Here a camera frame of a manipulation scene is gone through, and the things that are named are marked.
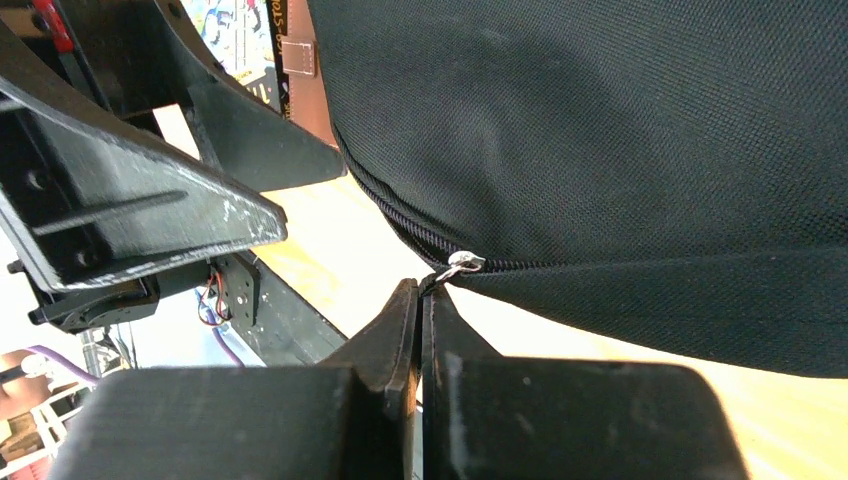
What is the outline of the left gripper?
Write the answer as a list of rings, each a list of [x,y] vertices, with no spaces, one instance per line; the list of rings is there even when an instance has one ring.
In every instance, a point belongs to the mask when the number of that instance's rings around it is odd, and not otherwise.
[[[85,69],[54,44],[64,27],[54,5],[1,4],[2,31],[56,74],[1,76],[1,227],[19,255],[7,269],[26,275],[38,303],[32,324],[84,332],[151,316],[198,285],[193,262],[285,238],[283,210],[246,187],[346,173],[339,153],[225,73],[177,1],[152,3],[152,36],[200,160],[216,170],[118,119],[83,96]]]

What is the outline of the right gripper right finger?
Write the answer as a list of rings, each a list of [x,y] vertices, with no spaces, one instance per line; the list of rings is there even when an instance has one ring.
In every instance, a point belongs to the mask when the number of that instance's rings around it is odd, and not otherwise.
[[[499,354],[444,288],[421,298],[428,479],[744,479],[713,390],[663,363]]]

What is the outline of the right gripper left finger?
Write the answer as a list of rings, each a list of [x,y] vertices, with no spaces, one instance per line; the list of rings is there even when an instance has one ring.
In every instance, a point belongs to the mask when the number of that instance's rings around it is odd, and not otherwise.
[[[314,365],[165,368],[104,378],[53,479],[408,479],[418,285]]]

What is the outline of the Treehouse storey book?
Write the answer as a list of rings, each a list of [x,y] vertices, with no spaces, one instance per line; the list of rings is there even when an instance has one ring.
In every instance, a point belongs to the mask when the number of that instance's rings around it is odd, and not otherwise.
[[[288,85],[278,77],[273,45],[272,21],[285,20],[278,1],[187,0],[182,5],[227,74],[277,112],[288,108]]]

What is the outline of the black backpack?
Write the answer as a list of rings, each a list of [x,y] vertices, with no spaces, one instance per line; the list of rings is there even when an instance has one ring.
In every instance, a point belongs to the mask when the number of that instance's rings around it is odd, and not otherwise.
[[[341,153],[455,285],[847,374],[843,1],[313,1]]]

